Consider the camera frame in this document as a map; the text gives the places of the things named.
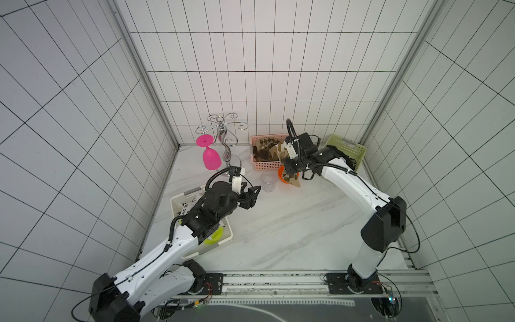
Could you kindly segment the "tan brown argyle sock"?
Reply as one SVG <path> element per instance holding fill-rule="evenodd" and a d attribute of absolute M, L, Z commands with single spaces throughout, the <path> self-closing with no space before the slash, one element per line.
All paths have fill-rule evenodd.
<path fill-rule="evenodd" d="M 279 156 L 279 159 L 280 159 L 280 161 L 282 163 L 282 166 L 285 167 L 286 166 L 286 160 L 287 160 L 287 158 L 289 158 L 289 153 L 288 153 L 288 150 L 286 148 L 286 144 L 285 143 L 281 143 L 278 151 L 279 151 L 278 156 Z M 296 173 L 296 174 L 288 174 L 288 176 L 290 178 L 289 185 L 292 185 L 292 186 L 295 186 L 297 188 L 300 188 L 299 174 L 298 173 Z"/>

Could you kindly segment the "white sock neon yellow toe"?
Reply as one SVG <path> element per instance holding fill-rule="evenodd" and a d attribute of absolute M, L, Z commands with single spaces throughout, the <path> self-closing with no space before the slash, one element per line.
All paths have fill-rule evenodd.
<path fill-rule="evenodd" d="M 223 236 L 224 227 L 220 225 L 218 229 L 211 234 L 203 243 L 206 245 L 212 245 L 217 243 Z"/>

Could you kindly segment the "brown tan knit sock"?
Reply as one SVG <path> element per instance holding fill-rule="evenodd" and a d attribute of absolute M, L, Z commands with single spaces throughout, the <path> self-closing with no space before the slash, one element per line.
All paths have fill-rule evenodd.
<path fill-rule="evenodd" d="M 273 137 L 258 138 L 253 143 L 253 159 L 255 162 L 272 162 L 279 161 L 277 155 L 277 145 L 281 145 L 284 139 Z"/>

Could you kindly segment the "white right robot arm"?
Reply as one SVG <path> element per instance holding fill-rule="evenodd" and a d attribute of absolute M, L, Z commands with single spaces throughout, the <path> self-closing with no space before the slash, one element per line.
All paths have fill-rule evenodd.
<path fill-rule="evenodd" d="M 283 162 L 289 175 L 311 171 L 332 182 L 354 201 L 367 218 L 361 229 L 362 245 L 347 269 L 347 283 L 354 293 L 373 280 L 387 249 L 406 230 L 406 202 L 391 198 L 370 185 L 355 171 L 355 162 L 335 146 L 319 149 L 307 133 L 288 131 L 288 156 Z"/>

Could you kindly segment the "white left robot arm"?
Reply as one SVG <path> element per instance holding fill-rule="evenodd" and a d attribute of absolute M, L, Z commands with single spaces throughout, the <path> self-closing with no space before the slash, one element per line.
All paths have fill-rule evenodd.
<path fill-rule="evenodd" d="M 223 218 L 238 207 L 252 208 L 260 186 L 242 186 L 234 192 L 218 181 L 197 202 L 172 220 L 168 239 L 115 276 L 101 275 L 94 283 L 89 314 L 94 321 L 139 321 L 178 295 L 211 292 L 205 269 L 183 256 L 211 237 Z"/>

